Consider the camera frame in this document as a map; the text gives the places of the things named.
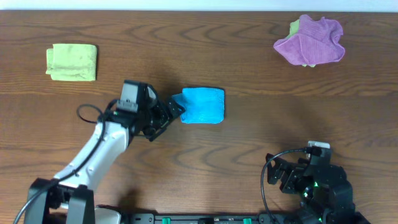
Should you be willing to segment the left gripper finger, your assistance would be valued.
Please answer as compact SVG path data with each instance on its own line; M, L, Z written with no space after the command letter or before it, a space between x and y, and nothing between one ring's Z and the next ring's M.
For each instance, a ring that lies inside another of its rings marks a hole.
M168 120L154 120L149 128L149 141L152 142L163 134L167 127L173 122L172 119Z
M179 105L172 97L167 99L166 106L172 119L180 117L185 112L185 108Z

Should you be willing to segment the blue cloth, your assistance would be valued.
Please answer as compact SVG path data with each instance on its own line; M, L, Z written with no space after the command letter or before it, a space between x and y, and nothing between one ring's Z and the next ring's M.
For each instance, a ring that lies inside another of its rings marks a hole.
M185 109L180 116L182 123L219 124L224 120L225 94L220 88L184 88L172 98Z

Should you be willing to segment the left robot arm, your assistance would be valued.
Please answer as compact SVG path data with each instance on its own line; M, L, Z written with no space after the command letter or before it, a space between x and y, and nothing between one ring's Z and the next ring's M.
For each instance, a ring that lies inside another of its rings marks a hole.
M36 179L15 223L129 223L117 208L94 203L94 192L135 136L155 140L184 108L144 94L111 101L99 112L94 133L76 157L50 179Z

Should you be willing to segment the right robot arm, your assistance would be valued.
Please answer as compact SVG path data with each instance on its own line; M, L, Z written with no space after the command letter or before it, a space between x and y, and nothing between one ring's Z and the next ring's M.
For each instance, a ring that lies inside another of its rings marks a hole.
M268 154L261 174L261 193L266 202L264 182L275 185L281 181L280 191L297 194L301 198L300 208L294 213L277 216L266 212L271 223L368 223L356 211L353 202L353 187L341 166L330 164L328 149L321 152L305 151L310 157L300 158L296 163L281 159L291 153L284 151L277 155Z

